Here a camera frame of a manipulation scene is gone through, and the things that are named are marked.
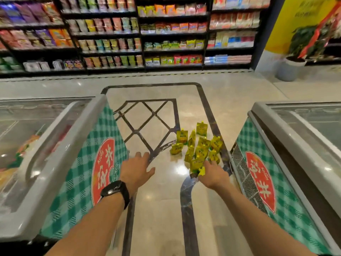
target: freezer mesh grille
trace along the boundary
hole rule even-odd
[[[239,176],[239,179],[241,181],[239,185],[243,187],[246,197],[248,198],[248,200],[252,201],[261,211],[267,214],[268,212],[265,208],[261,196],[259,195],[258,189],[250,174],[249,168],[246,165],[243,154],[238,144],[236,144],[232,152],[232,158],[236,166],[234,172]]]

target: marble floor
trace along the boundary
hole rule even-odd
[[[183,160],[185,149],[182,155],[171,156],[169,153],[170,142],[176,139],[174,130],[180,127],[190,132],[197,122],[215,120],[217,128],[208,127],[208,138],[212,138],[218,129],[230,150],[247,112],[256,101],[339,101],[339,68],[324,66],[318,70],[290,83],[252,71],[6,79],[0,84],[0,98],[94,96],[106,86],[115,86],[108,90],[107,98],[110,107],[114,111],[120,108],[125,116],[126,120],[120,117],[117,124],[126,146],[132,155],[137,151],[151,152],[150,168],[156,167],[156,173],[139,189],[135,198],[129,249],[123,248],[124,214],[108,255],[189,256],[180,206],[180,190],[189,177],[189,170]],[[169,83],[192,84],[152,85]],[[144,86],[127,88],[129,85]],[[129,125],[139,134],[132,133]],[[217,194],[196,183],[191,199],[201,256],[252,255],[236,222]]]

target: chest freezer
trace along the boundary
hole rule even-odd
[[[61,239],[128,150],[106,96],[0,102],[0,242]]]
[[[341,103],[255,103],[231,150],[242,193],[313,253],[341,255]]]

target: left hand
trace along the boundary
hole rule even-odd
[[[120,180],[126,183],[130,197],[139,187],[145,184],[155,173],[155,167],[147,172],[149,153],[145,152],[143,157],[137,152],[134,158],[122,163]]]

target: wristwatch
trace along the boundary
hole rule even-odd
[[[129,205],[130,195],[129,191],[126,187],[126,184],[123,181],[115,181],[104,187],[101,191],[101,198],[110,196],[117,192],[121,192],[123,199],[125,200],[125,209]]]

